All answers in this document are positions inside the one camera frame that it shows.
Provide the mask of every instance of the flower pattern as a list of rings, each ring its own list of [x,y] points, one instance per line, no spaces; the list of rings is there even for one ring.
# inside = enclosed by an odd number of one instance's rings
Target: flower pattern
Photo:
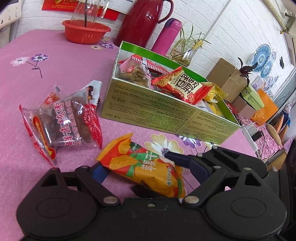
[[[109,48],[109,49],[114,48],[112,44],[108,44],[108,43],[100,43],[99,45],[101,45],[103,48]]]
[[[33,62],[46,61],[47,59],[48,59],[48,55],[46,54],[36,54],[31,58]]]
[[[40,76],[42,78],[42,73],[41,73],[41,69],[39,67],[37,67],[37,64],[41,61],[46,61],[48,59],[48,55],[46,54],[35,54],[35,56],[33,56],[31,58],[31,61],[36,62],[36,64],[31,63],[29,60],[30,57],[20,57],[17,58],[16,60],[12,60],[10,63],[12,64],[12,66],[19,66],[21,64],[25,64],[28,63],[30,65],[33,66],[32,69],[37,69],[40,72]]]
[[[91,45],[90,47],[91,47],[92,49],[96,49],[96,50],[100,50],[100,49],[102,49],[101,47],[96,46],[96,45]]]
[[[202,145],[200,140],[196,140],[189,137],[183,137],[179,135],[176,135],[176,136],[183,141],[185,146],[190,146],[191,148],[195,148],[195,145],[198,145],[198,146]]]
[[[26,63],[26,61],[28,61],[29,57],[20,57],[20,58],[17,58],[13,61],[11,61],[10,63],[12,64],[12,66],[19,66],[21,64],[24,64]]]
[[[169,151],[183,154],[184,150],[178,146],[175,140],[167,140],[163,134],[151,135],[152,142],[145,142],[147,150],[152,151],[158,155],[164,156]]]

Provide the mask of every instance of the red thermos flask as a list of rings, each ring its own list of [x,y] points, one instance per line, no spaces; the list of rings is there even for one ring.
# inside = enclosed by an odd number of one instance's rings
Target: red thermos flask
[[[164,1],[170,2],[170,12],[159,20]],[[173,9],[172,0],[136,0],[124,18],[114,44],[120,46],[121,41],[126,41],[145,48],[156,25],[166,21]]]

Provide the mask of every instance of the decorative plate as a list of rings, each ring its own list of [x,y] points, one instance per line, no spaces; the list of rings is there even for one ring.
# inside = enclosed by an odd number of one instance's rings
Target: decorative plate
[[[267,80],[266,80],[266,82],[265,82],[265,86],[264,86],[264,89],[263,89],[263,91],[265,92],[268,88],[269,88],[269,86],[270,86],[270,84],[273,82],[273,77],[269,77]]]
[[[276,52],[272,52],[269,57],[270,62],[274,62],[276,60]]]
[[[269,88],[273,87],[273,85],[277,82],[278,79],[279,79],[279,75],[277,75],[276,77],[274,77],[274,79],[269,84]]]
[[[265,67],[261,70],[260,72],[260,76],[261,78],[266,78],[269,73],[271,72],[271,69],[272,69],[272,62],[267,62],[267,64],[265,65]]]
[[[261,72],[270,57],[270,46],[267,44],[262,45],[259,49],[257,49],[252,65],[258,63],[258,66],[254,69],[254,72]]]
[[[274,94],[272,93],[272,90],[271,90],[271,89],[267,90],[267,91],[266,91],[266,94],[267,94],[268,97],[271,98],[271,99],[274,97]]]

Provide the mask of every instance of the biscuit packet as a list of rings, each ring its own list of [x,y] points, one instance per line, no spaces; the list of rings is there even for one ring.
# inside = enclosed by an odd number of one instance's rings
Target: biscuit packet
[[[119,78],[150,88],[151,74],[144,64],[129,58],[119,68]]]
[[[167,197],[185,197],[182,167],[131,141],[132,133],[113,140],[98,155],[101,164]]]
[[[203,85],[192,79],[182,70],[182,66],[164,76],[153,79],[151,84],[192,105],[201,101],[212,88],[212,86]]]
[[[151,61],[150,59],[144,58],[144,57],[137,55],[137,54],[133,54],[130,58],[147,66],[148,70],[150,71],[151,75],[154,78],[159,77],[164,74],[168,74],[168,71],[164,67]],[[118,63],[122,64],[126,60],[128,60],[128,59],[118,61]]]

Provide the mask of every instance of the green snack box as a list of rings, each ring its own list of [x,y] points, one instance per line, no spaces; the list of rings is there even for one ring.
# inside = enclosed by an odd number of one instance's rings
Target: green snack box
[[[217,106],[224,118],[153,89],[121,80],[118,77],[120,73],[118,61],[125,60],[133,54],[145,57],[168,71],[180,66],[150,50],[122,42],[102,106],[101,117],[216,144],[221,144],[240,128],[223,101],[217,103]],[[207,81],[186,67],[183,67],[183,70],[198,82]]]
[[[248,87],[245,87],[241,91],[242,97],[245,99],[246,102],[250,104],[255,110],[260,110],[264,107],[264,104],[257,93],[257,91],[249,85]]]

